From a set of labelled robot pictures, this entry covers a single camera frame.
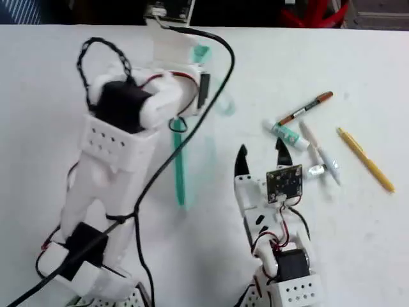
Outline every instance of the black plastic piece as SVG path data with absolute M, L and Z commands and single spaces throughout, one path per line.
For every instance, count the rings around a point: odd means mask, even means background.
M 281 138 L 277 139 L 275 144 L 275 149 L 278 150 L 279 155 L 277 158 L 277 165 L 293 165 L 293 161 L 291 160 L 291 155 L 288 152 L 287 146 L 284 144 Z
M 292 249 L 289 251 L 276 251 L 274 256 L 279 265 L 277 282 L 309 275 L 309 268 L 304 250 Z
M 261 227 L 261 229 L 260 229 L 260 231 L 258 233 L 263 233 L 263 232 L 265 232 L 267 230 L 268 230 L 268 226 L 264 225 L 263 227 Z
M 128 133 L 143 129 L 139 113 L 151 94 L 134 83 L 111 81 L 104 85 L 95 108 L 95 117 Z
M 264 218 L 265 216 L 263 214 L 260 214 L 256 220 L 256 225 L 260 225 Z
M 80 250 L 85 248 L 90 241 L 95 239 L 101 234 L 101 232 L 86 223 L 79 223 L 76 229 L 66 240 L 64 247 L 69 250 L 64 262 L 67 262 L 71 257 L 77 254 Z M 95 247 L 91 248 L 83 257 L 78 261 L 70 264 L 62 273 L 61 276 L 65 279 L 72 281 L 77 274 L 80 266 L 84 261 L 93 264 L 96 267 L 102 266 L 104 260 L 104 251 L 108 243 L 108 236 L 106 235 Z
M 209 87 L 210 87 L 210 74 L 201 74 L 200 75 L 200 85 L 199 85 L 199 95 L 197 96 L 197 108 L 201 109 L 207 97 L 209 96 Z
M 249 175 L 249 166 L 247 165 L 247 160 L 245 156 L 247 155 L 247 149 L 244 144 L 240 147 L 235 164 L 235 177 Z

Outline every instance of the white tabletop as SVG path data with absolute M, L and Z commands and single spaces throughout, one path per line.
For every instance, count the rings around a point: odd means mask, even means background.
M 326 178 L 304 183 L 299 210 L 308 220 L 326 284 L 327 306 L 407 306 L 409 180 L 407 142 L 409 33 L 303 29 L 213 29 L 234 48 L 237 66 L 228 93 L 231 117 L 214 116 L 217 161 L 213 182 L 197 204 L 178 209 L 173 172 L 154 185 L 141 209 L 144 255 L 157 306 L 232 306 L 259 265 L 233 193 L 233 167 L 242 143 L 258 173 L 275 166 L 275 139 L 261 129 L 324 91 L 334 97 L 304 116 L 339 162 L 343 186 Z M 81 43 L 102 36 L 138 64 L 151 60 L 145 28 L 2 26 L 0 40 L 0 305 L 39 281 L 35 258 L 58 223 L 65 175 L 78 157 L 85 112 L 75 62 Z M 215 43 L 220 79 L 228 54 Z M 87 55 L 90 76 L 115 60 L 106 47 Z M 350 132 L 396 187 L 388 194 L 336 134 Z M 297 123 L 289 127 L 298 130 Z M 164 132 L 152 171 L 170 152 Z M 308 153 L 291 154 L 311 165 Z M 128 261 L 139 266 L 134 243 Z M 146 278 L 142 277 L 148 287 Z M 26 306 L 62 306 L 73 293 L 57 282 Z

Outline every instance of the black cable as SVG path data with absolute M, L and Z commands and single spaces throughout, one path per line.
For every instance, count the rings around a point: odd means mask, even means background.
M 41 258 L 41 256 L 42 256 L 44 253 L 45 253 L 45 251 L 42 251 L 42 252 L 38 255 L 37 260 L 36 260 L 36 265 L 35 265 L 36 273 L 37 273 L 37 275 L 38 275 L 41 279 L 44 279 L 45 276 L 40 272 L 40 270 L 39 270 L 39 268 L 38 268 L 38 262 L 40 262 L 40 258 Z
M 298 210 L 294 209 L 293 207 L 287 207 L 287 208 L 288 210 L 290 210 L 292 213 L 294 213 L 301 219 L 302 223 L 304 224 L 305 230 L 307 232 L 308 239 L 311 240 L 311 237 L 309 235 L 309 227 L 308 227 L 307 221 L 304 219 L 304 216 L 302 216 L 302 214 Z
M 153 176 L 150 178 L 150 180 L 146 184 L 145 188 L 142 190 L 141 194 L 139 195 L 139 197 L 138 197 L 138 199 L 137 199 L 137 201 L 135 203 L 134 212 L 127 215 L 127 216 L 117 217 L 116 218 L 117 221 L 115 223 L 113 223 L 110 227 L 108 227 L 108 229 L 106 229 L 106 231 L 104 231 L 98 237 L 93 239 L 87 246 L 85 246 L 77 254 L 75 254 L 73 257 L 71 257 L 67 262 L 61 264 L 56 270 L 54 270 L 46 278 L 41 280 L 41 282 L 39 282 L 36 286 L 34 286 L 32 289 L 28 290 L 26 293 L 21 295 L 18 299 L 14 300 L 14 302 L 9 304 L 7 307 L 16 307 L 19 304 L 23 303 L 26 299 L 28 299 L 29 297 L 31 297 L 32 295 L 34 295 L 35 293 L 40 291 L 46 284 L 48 284 L 50 281 L 52 281 L 57 275 L 62 273 L 68 265 L 78 261 L 90 249 L 92 249 L 103 238 L 105 238 L 105 236 L 107 234 L 109 234 L 116 227 L 118 227 L 122 222 L 124 222 L 124 220 L 138 216 L 139 207 L 141 206 L 141 202 L 143 201 L 144 197 L 148 193 L 148 191 L 151 188 L 151 186 L 153 185 L 153 183 L 156 181 L 156 179 L 159 177 L 159 175 L 166 169 L 166 167 L 173 161 L 173 159 L 177 157 L 177 155 L 181 152 L 183 147 L 185 147 L 186 144 L 193 138 L 194 134 L 200 128 L 201 124 L 203 123 L 203 121 L 207 117 L 210 109 L 216 103 L 216 100 L 218 99 L 218 97 L 222 93 L 223 89 L 225 88 L 225 86 L 226 86 L 227 82 L 229 81 L 229 78 L 230 78 L 230 76 L 231 76 L 231 74 L 233 72 L 233 69 L 235 67 L 235 61 L 236 61 L 235 60 L 235 53 L 234 53 L 233 49 L 231 48 L 231 46 L 227 43 L 227 41 L 225 41 L 223 38 L 221 38 L 218 35 L 214 35 L 214 34 L 211 34 L 211 33 L 205 32 L 205 31 L 196 30 L 196 29 L 178 28 L 178 27 L 168 27 L 168 29 L 179 32 L 179 33 L 197 35 L 197 36 L 202 36 L 202 37 L 206 37 L 206 38 L 215 40 L 216 42 L 219 42 L 221 45 L 223 45 L 227 49 L 227 51 L 229 52 L 229 54 L 231 56 L 231 64 L 230 64 L 229 70 L 228 70 L 224 80 L 222 81 L 222 84 L 220 85 L 219 89 L 216 91 L 215 95 L 213 96 L 212 100 L 210 101 L 210 103 L 209 103 L 208 107 L 206 108 L 206 110 L 203 112 L 200 119 L 197 121 L 195 127 L 192 129 L 192 132 L 190 132 L 188 134 L 188 136 L 180 143 L 180 145 L 174 150 L 174 152 L 166 159 L 166 161 L 161 165 L 161 167 L 159 167 L 159 169 L 155 172 L 155 174 L 153 174 Z M 86 83 L 86 79 L 83 79 L 83 81 L 84 80 L 85 80 L 84 86 L 86 87 L 88 84 Z M 139 218 L 135 218 L 135 230 L 136 230 L 135 236 L 136 236 L 136 243 L 137 243 L 139 261 L 141 262 L 141 265 L 144 267 L 144 269 L 146 270 L 146 273 L 147 273 L 147 275 L 149 277 L 150 287 L 151 287 L 151 300 L 152 300 L 151 306 L 155 307 L 155 298 L 154 298 L 155 290 L 154 290 L 154 286 L 153 286 L 153 279 L 152 279 L 152 276 L 151 276 L 151 272 L 150 272 L 148 266 L 146 265 L 146 262 L 144 261 L 144 257 L 143 257 L 143 253 L 142 253 L 141 238 L 140 238 L 140 231 L 139 231 Z
M 207 33 L 204 31 L 196 30 L 196 29 L 190 29 L 190 28 L 178 28 L 178 27 L 169 27 L 170 30 L 179 32 L 179 33 L 185 33 L 185 34 L 191 34 L 191 35 L 197 35 L 197 36 L 202 36 L 206 38 L 210 38 L 212 40 L 215 40 L 216 42 L 219 42 L 222 44 L 230 53 L 231 56 L 231 64 L 230 68 L 220 85 L 220 88 L 216 91 L 215 95 L 213 96 L 212 100 L 210 101 L 208 107 L 206 110 L 203 112 L 202 116 L 200 119 L 197 121 L 196 125 L 192 129 L 192 131 L 187 135 L 187 137 L 180 143 L 180 145 L 174 150 L 174 152 L 169 156 L 169 158 L 166 159 L 166 161 L 159 167 L 159 169 L 153 174 L 153 176 L 150 178 L 148 183 L 146 184 L 145 188 L 142 190 L 141 194 L 139 195 L 135 207 L 134 207 L 134 213 L 133 216 L 137 216 L 139 214 L 139 207 L 141 206 L 141 202 L 143 198 L 146 196 L 148 193 L 150 187 L 153 185 L 153 183 L 156 181 L 156 179 L 159 177 L 159 175 L 166 169 L 166 167 L 173 161 L 174 158 L 178 156 L 178 154 L 181 152 L 183 147 L 186 146 L 186 144 L 193 138 L 194 134 L 197 132 L 197 130 L 200 128 L 201 124 L 205 120 L 206 116 L 208 115 L 210 109 L 213 107 L 213 105 L 216 103 L 216 100 L 218 99 L 219 95 L 222 93 L 224 87 L 226 86 L 227 82 L 229 81 L 229 78 L 231 76 L 231 73 L 233 72 L 233 69 L 235 67 L 235 53 L 231 46 L 225 41 L 223 38 L 219 37 L 218 35 L 214 35 L 211 33 Z M 138 256 L 139 256 L 139 261 L 141 264 L 145 264 L 143 253 L 142 253 L 142 247 L 141 247 L 141 237 L 140 237 L 140 231 L 139 231 L 139 220 L 135 219 L 135 230 L 136 230 L 136 242 L 137 242 L 137 250 L 138 250 Z M 148 266 L 145 264 L 144 268 L 146 270 L 146 273 L 148 274 L 148 277 L 150 275 L 150 271 Z M 155 307 L 155 300 L 154 300 L 154 289 L 153 289 L 153 281 L 151 282 L 151 294 L 152 294 L 152 307 Z
M 123 69 L 125 71 L 125 75 L 127 76 L 127 82 L 128 83 L 135 83 L 135 79 L 132 77 L 132 66 L 128 60 L 128 58 L 125 56 L 125 53 L 123 53 L 123 51 L 121 49 L 119 49 L 117 46 L 115 46 L 115 44 L 108 42 L 107 40 L 103 39 L 102 37 L 91 37 L 89 40 L 87 40 L 86 42 L 83 43 L 82 47 L 81 47 L 81 52 L 78 56 L 78 60 L 77 60 L 77 70 L 78 73 L 81 77 L 82 83 L 84 85 L 85 88 L 85 93 L 86 93 L 86 102 L 87 102 L 87 106 L 88 109 L 90 111 L 94 111 L 95 107 L 91 104 L 91 101 L 89 100 L 89 84 L 87 82 L 87 78 L 84 74 L 84 71 L 82 69 L 82 59 L 85 57 L 85 54 L 87 53 L 89 47 L 91 47 L 91 45 L 93 43 L 102 43 L 106 46 L 108 46 L 109 48 L 111 48 L 119 57 L 120 57 L 120 61 L 123 65 Z
M 136 249 L 138 252 L 139 262 L 141 266 L 144 268 L 146 275 L 148 275 L 149 285 L 151 288 L 151 307 L 155 307 L 155 285 L 153 284 L 153 277 L 151 270 L 149 269 L 148 265 L 145 262 L 142 254 L 142 244 L 141 244 L 141 236 L 140 234 L 140 227 L 139 227 L 139 214 L 135 214 L 135 237 L 136 237 Z
M 177 118 L 177 120 L 180 120 L 182 122 L 184 128 L 182 128 L 180 130 L 173 128 L 173 124 L 174 124 L 175 119 L 172 118 L 167 123 L 167 127 L 169 128 L 169 130 L 172 131 L 172 132 L 175 132 L 175 133 L 184 133 L 184 132 L 186 132 L 188 127 L 187 127 L 187 123 L 186 123 L 186 120 L 184 119 L 184 117 L 179 116 Z

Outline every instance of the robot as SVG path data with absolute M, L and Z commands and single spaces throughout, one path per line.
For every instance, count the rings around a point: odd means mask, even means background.
M 48 276 L 90 241 L 103 235 L 84 222 L 87 209 L 95 200 L 103 204 L 109 226 L 122 218 L 121 224 L 81 257 L 81 261 L 55 277 L 85 298 L 78 304 L 97 299 L 99 306 L 112 306 L 115 302 L 139 298 L 140 305 L 135 306 L 150 306 L 137 276 L 121 267 L 135 229 L 135 220 L 125 217 L 135 214 L 135 201 L 144 188 L 163 126 L 182 116 L 198 115 L 207 98 L 209 75 L 189 60 L 191 48 L 197 42 L 172 31 L 164 35 L 165 31 L 155 24 L 150 29 L 156 44 L 155 61 L 149 68 L 132 69 L 125 55 L 102 38 L 92 38 L 82 47 L 79 68 L 89 46 L 103 42 L 117 50 L 125 73 L 120 67 L 111 67 L 88 86 L 79 69 L 91 112 L 83 118 L 79 138 L 81 155 L 61 212 L 58 229 L 63 240 L 48 240 L 37 261 L 39 273 Z M 167 41 L 169 37 L 178 44 Z
M 62 240 L 52 240 L 50 236 L 37 261 L 42 276 L 69 263 L 55 278 L 81 298 L 72 306 L 152 306 L 138 277 L 121 266 L 132 232 L 137 230 L 135 201 L 143 192 L 162 127 L 171 125 L 175 118 L 199 115 L 209 85 L 209 75 L 188 60 L 196 44 L 194 39 L 172 31 L 165 34 L 161 30 L 165 27 L 157 15 L 155 18 L 160 27 L 149 22 L 155 42 L 155 62 L 150 67 L 132 69 L 125 55 L 118 53 L 125 73 L 112 67 L 91 85 L 80 70 L 90 113 L 83 118 L 75 180 L 67 191 L 56 229 Z M 93 42 L 104 40 L 94 38 L 83 45 L 79 68 Z M 113 44 L 105 43 L 114 49 Z M 292 166 L 280 139 L 277 149 L 278 169 L 267 173 L 266 180 L 250 176 L 244 146 L 236 160 L 237 202 L 251 253 L 262 261 L 237 307 L 309 306 L 322 300 L 309 234 L 299 223 L 284 222 L 292 214 L 290 211 L 296 211 L 291 206 L 302 195 L 302 167 Z M 110 226 L 120 222 L 109 234 L 84 222 L 87 209 L 95 200 L 104 205 Z M 284 242 L 279 238 L 281 225 Z M 101 236 L 104 238 L 89 248 L 80 261 L 70 262 L 73 255 Z M 290 243 L 296 248 L 284 250 Z
M 293 208 L 301 200 L 302 165 L 293 166 L 280 138 L 276 149 L 277 169 L 265 179 L 250 175 L 244 145 L 236 158 L 236 199 L 251 253 L 262 264 L 235 307 L 316 306 L 323 300 L 308 225 Z

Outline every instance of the pen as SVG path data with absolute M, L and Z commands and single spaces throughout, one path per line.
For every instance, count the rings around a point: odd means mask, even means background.
M 372 175 L 381 183 L 381 185 L 389 192 L 395 192 L 395 187 L 386 178 L 386 176 L 381 172 L 381 170 L 376 166 L 376 164 L 369 159 L 362 147 L 353 139 L 353 137 L 341 128 L 337 129 L 339 136 L 344 140 L 346 144 L 352 149 L 355 155 L 365 164 L 365 166 L 370 170 Z
M 327 170 L 332 175 L 332 178 L 334 178 L 334 180 L 337 182 L 338 185 L 341 185 L 341 179 L 339 178 L 337 161 L 335 161 L 334 159 L 331 159 L 329 155 L 327 154 L 327 152 L 324 151 L 324 149 L 322 149 L 322 147 L 318 145 L 318 142 L 313 136 L 313 133 L 311 132 L 311 130 L 309 130 L 307 125 L 304 123 L 304 121 L 300 122 L 300 128 L 302 132 L 304 133 L 305 138 L 310 142 L 310 144 L 315 148 L 315 150 L 320 155 L 322 161 L 327 167 Z
M 287 117 L 283 118 L 281 121 L 279 121 L 279 125 L 285 125 L 286 123 L 292 121 L 294 118 L 300 116 L 301 114 L 304 114 L 308 110 L 312 109 L 313 107 L 317 106 L 318 104 L 323 103 L 324 101 L 328 100 L 333 96 L 333 93 L 331 91 L 327 91 L 324 94 L 321 94 L 317 98 L 315 98 L 312 102 L 310 102 L 308 105 L 305 107 L 302 107 L 301 109 L 296 110 L 293 114 L 288 115 Z

